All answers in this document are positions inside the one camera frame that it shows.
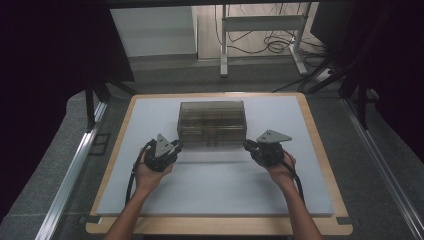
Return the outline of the black curtain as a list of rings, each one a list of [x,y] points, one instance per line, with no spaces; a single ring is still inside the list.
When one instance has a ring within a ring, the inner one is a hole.
[[[108,0],[0,0],[0,223],[49,147],[68,100],[130,81]]]
[[[424,162],[424,0],[320,0],[311,33],[341,66],[341,89],[371,89],[376,110]]]

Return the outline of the aluminium rail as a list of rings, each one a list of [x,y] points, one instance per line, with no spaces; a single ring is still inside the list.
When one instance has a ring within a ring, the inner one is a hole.
[[[369,131],[357,119],[353,103],[345,99],[342,99],[341,102],[414,239],[424,240],[424,221],[414,204],[401,188]]]
[[[64,175],[63,181],[58,188],[57,194],[53,199],[52,204],[34,240],[51,240],[52,236],[54,235],[62,213],[64,212],[66,204],[71,196],[73,188],[88,156],[89,150],[97,134],[99,124],[106,109],[107,104],[103,102],[100,102],[96,107],[94,112],[93,129],[83,135],[74,157],[68,167],[68,170]]]

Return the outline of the black metal stand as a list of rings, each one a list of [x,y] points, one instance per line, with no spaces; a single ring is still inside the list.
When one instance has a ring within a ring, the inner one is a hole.
[[[339,96],[350,98],[353,92],[357,91],[357,120],[367,130],[366,104],[368,98],[365,72],[359,63],[352,63],[346,68],[345,76],[346,79],[338,90]]]
[[[119,88],[120,90],[123,90],[131,96],[139,94],[139,92],[135,89],[110,77],[103,77],[101,80],[89,79],[86,83],[85,88],[87,132],[91,132],[94,129],[96,123],[93,95],[96,95],[96,97],[101,103],[106,103],[111,98],[111,93],[109,92],[106,86],[107,83],[110,83],[111,85]]]

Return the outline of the white foam mat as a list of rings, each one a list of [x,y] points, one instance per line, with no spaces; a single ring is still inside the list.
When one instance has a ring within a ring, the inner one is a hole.
[[[334,213],[300,103],[296,96],[243,97],[247,137],[268,129],[292,139],[283,148],[294,155],[307,209],[315,216]],[[124,207],[130,172],[139,151],[162,134],[178,138],[183,98],[139,98],[134,102],[118,155],[96,213],[115,216]],[[287,204],[268,172],[241,145],[184,148],[173,170],[151,193],[144,215],[285,215]]]

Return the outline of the black floor bracket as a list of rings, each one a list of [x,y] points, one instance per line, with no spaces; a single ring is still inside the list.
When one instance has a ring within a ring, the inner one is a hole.
[[[90,156],[103,156],[107,150],[110,133],[102,133],[95,136],[94,141],[91,145],[89,155]]]

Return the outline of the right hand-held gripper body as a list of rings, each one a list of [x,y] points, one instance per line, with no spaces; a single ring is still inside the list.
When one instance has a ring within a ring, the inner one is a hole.
[[[257,153],[261,157],[260,165],[265,167],[275,166],[284,159],[282,142],[291,141],[292,138],[283,133],[268,129],[257,139]]]

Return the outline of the person's right hand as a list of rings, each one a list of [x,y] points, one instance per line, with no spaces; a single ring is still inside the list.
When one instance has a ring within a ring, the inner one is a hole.
[[[296,163],[296,160],[288,152],[284,153],[283,161],[291,168],[294,168]],[[283,164],[266,167],[266,170],[270,174],[271,179],[283,192],[286,192],[289,189],[296,189],[292,174]]]

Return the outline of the white power strip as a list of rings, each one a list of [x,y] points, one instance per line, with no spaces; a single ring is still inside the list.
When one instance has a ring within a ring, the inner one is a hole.
[[[333,74],[333,71],[329,68],[326,68],[322,73],[320,73],[315,80],[317,82],[322,82]]]

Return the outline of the white panel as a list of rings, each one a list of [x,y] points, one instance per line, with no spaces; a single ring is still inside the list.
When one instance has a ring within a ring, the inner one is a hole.
[[[197,53],[197,15],[193,7],[110,10],[128,57]]]

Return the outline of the person's left hand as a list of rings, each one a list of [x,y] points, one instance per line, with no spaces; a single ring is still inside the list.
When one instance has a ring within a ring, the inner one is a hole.
[[[137,194],[150,194],[160,183],[161,179],[171,173],[173,164],[169,165],[163,172],[151,170],[141,159],[136,170],[136,189]]]

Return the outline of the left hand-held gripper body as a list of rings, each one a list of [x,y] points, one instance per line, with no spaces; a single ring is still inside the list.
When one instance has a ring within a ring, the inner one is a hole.
[[[144,163],[153,171],[163,172],[177,160],[178,151],[162,134],[158,134],[156,139],[148,143],[148,146],[150,149],[145,154]]]

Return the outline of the white metal desk frame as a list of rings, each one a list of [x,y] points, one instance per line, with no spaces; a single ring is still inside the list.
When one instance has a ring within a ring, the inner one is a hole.
[[[301,76],[306,76],[308,72],[300,57],[299,46],[306,27],[311,5],[311,2],[307,2],[303,13],[298,15],[247,17],[228,17],[226,6],[223,5],[221,18],[220,76],[228,76],[227,34],[229,32],[275,30],[296,31],[294,42],[291,43],[288,48],[299,74]]]

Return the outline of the smoky transparent drawer box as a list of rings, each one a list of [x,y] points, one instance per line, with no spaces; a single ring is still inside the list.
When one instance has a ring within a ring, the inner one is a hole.
[[[182,102],[177,132],[186,148],[241,145],[247,134],[244,102]]]

